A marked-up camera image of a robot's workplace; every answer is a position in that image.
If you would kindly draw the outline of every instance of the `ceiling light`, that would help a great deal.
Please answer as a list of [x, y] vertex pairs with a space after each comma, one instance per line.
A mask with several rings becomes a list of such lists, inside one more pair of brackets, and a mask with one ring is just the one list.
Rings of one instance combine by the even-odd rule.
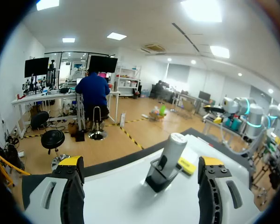
[[210, 50], [214, 56], [229, 58], [229, 50], [219, 46], [210, 46]]
[[59, 0], [40, 0], [36, 4], [36, 9], [40, 11], [46, 8], [52, 8], [57, 6], [59, 6]]
[[75, 38], [62, 38], [63, 43], [74, 43]]
[[220, 7], [216, 0], [187, 0], [181, 4], [187, 15], [195, 21], [222, 22]]
[[111, 39], [115, 39], [115, 40], [118, 40], [118, 41], [120, 41], [120, 40], [122, 40], [123, 38], [126, 38], [126, 36], [125, 35], [122, 35], [122, 34], [117, 34], [117, 33], [110, 33], [108, 36], [107, 36], [107, 38], [111, 38]]

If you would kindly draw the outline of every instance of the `person sitting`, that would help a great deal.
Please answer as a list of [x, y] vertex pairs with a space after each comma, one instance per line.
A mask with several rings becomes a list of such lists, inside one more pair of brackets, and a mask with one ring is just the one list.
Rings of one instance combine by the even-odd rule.
[[162, 81], [159, 80], [159, 82], [154, 87], [154, 92], [155, 92], [155, 95], [156, 95], [157, 99], [161, 99], [163, 89], [164, 88], [163, 88], [163, 85], [162, 85]]
[[[89, 118], [92, 130], [94, 107], [99, 106], [102, 119], [109, 114], [106, 96], [110, 93], [110, 89], [107, 81], [98, 76], [98, 72], [88, 69], [86, 75], [76, 86], [76, 93], [83, 94], [85, 118]], [[95, 110], [95, 120], [99, 120], [98, 109]], [[100, 123], [100, 128], [104, 128], [103, 122]]]

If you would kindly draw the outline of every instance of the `wooden floor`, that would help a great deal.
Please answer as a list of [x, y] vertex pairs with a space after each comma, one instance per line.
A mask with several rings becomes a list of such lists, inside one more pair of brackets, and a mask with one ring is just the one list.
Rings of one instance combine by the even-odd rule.
[[[170, 104], [165, 105], [167, 109], [171, 109], [172, 107]], [[161, 104], [159, 104], [157, 100], [149, 98], [120, 98], [118, 121], [122, 112], [126, 112], [126, 121], [130, 121], [143, 118], [141, 115], [148, 115], [148, 113], [155, 106], [160, 107]], [[60, 102], [56, 101], [55, 105], [50, 107], [50, 115], [58, 116], [60, 113], [58, 108], [60, 108]], [[185, 113], [185, 111], [179, 108], [179, 113]], [[115, 117], [115, 98], [112, 98], [110, 114], [113, 118]], [[65, 126], [65, 130], [67, 130], [67, 123], [68, 122], [59, 122], [57, 126]], [[107, 120], [106, 124], [112, 124], [112, 122]], [[202, 119], [199, 115], [194, 115], [192, 119], [187, 119], [180, 116], [179, 114], [168, 111], [168, 114], [163, 121], [150, 121], [146, 119], [125, 123], [124, 129], [139, 144], [141, 144], [144, 148], [147, 148], [166, 140], [173, 132], [180, 133], [191, 127], [202, 132], [204, 123], [202, 122]], [[87, 167], [102, 162], [115, 160], [141, 150], [141, 148], [134, 144], [118, 126], [107, 126], [105, 127], [105, 130], [108, 133], [108, 137], [102, 141], [90, 140], [86, 135], [85, 141], [75, 142], [74, 138], [70, 137], [68, 133], [65, 133], [65, 141], [59, 147], [60, 153], [68, 154], [70, 156], [83, 156], [84, 166]], [[39, 132], [31, 131], [30, 129], [28, 129], [28, 132], [29, 133], [26, 133], [26, 135], [39, 134]], [[210, 134], [213, 134], [214, 136], [218, 137], [218, 139], [221, 139], [220, 131], [216, 127], [212, 127], [210, 129]], [[238, 151], [246, 145], [240, 140], [240, 138], [235, 137], [231, 143], [231, 146], [236, 151]], [[20, 140], [18, 151], [21, 150], [23, 150], [25, 153], [23, 161], [25, 163], [27, 172], [31, 174], [47, 174], [52, 172], [50, 165], [56, 154], [54, 151], [52, 151], [51, 155], [48, 155], [48, 150], [43, 148], [41, 145], [40, 137], [24, 138]], [[259, 182], [259, 185], [264, 186], [266, 189], [270, 187], [268, 174], [262, 178], [262, 180]], [[257, 190], [253, 189], [252, 191], [255, 195], [258, 194]], [[17, 202], [20, 204], [20, 207], [23, 208], [21, 199], [21, 181], [19, 181], [18, 186], [12, 189], [12, 192]], [[268, 193], [268, 199], [272, 198], [273, 194], [274, 191], [270, 190]], [[260, 207], [260, 199], [257, 198], [255, 198], [255, 203], [261, 210], [264, 209], [268, 204], [266, 203], [264, 206]]]

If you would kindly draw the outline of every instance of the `floor tape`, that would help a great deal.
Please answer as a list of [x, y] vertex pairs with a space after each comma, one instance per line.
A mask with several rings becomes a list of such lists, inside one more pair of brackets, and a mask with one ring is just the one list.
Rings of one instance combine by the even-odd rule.
[[23, 136], [23, 138], [25, 139], [29, 139], [29, 138], [34, 138], [34, 137], [39, 137], [41, 136], [40, 134], [36, 134], [36, 135], [26, 135], [26, 136]]
[[[141, 121], [141, 120], [147, 120], [147, 118], [141, 118], [141, 119], [136, 119], [136, 120], [129, 120], [129, 121], [126, 121], [125, 123], [132, 123], [132, 122]], [[105, 127], [110, 127], [110, 126], [119, 126], [119, 124], [105, 125]]]
[[120, 129], [121, 129], [121, 130], [130, 138], [130, 140], [132, 140], [132, 142], [135, 143], [140, 149], [144, 149], [144, 147], [143, 147], [142, 145], [140, 145], [138, 142], [136, 142], [135, 139], [133, 139], [133, 138], [131, 137], [131, 135], [130, 135], [128, 132], [126, 132], [125, 129], [123, 129], [122, 127], [120, 127]]
[[[136, 120], [129, 120], [129, 121], [126, 121], [125, 123], [132, 123], [132, 122], [136, 122], [136, 121], [141, 121], [141, 120], [147, 120], [147, 118], [141, 118], [141, 119], [136, 119]], [[110, 125], [105, 125], [105, 127], [110, 127], [110, 126], [119, 126], [119, 124], [110, 124]], [[41, 136], [40, 134], [36, 134], [36, 135], [26, 135], [26, 136], [23, 136], [23, 138], [25, 139], [29, 139], [29, 138], [34, 138], [34, 137], [39, 137]]]

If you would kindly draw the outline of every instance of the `white shelving unit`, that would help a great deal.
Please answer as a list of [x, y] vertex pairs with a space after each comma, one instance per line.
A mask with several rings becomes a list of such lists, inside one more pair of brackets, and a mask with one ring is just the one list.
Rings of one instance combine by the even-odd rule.
[[[120, 96], [130, 97], [133, 96], [133, 91], [124, 91], [124, 89], [135, 89], [135, 91], [138, 89], [139, 83], [140, 83], [140, 74], [141, 74], [141, 67], [137, 66], [138, 69], [130, 69], [126, 68], [127, 66], [123, 67], [121, 63], [118, 63], [115, 75], [119, 75], [118, 77], [115, 77], [115, 81], [117, 82], [117, 89], [116, 91], [120, 91]], [[131, 86], [119, 86], [120, 81], [135, 81], [137, 82], [137, 85], [135, 87]]]

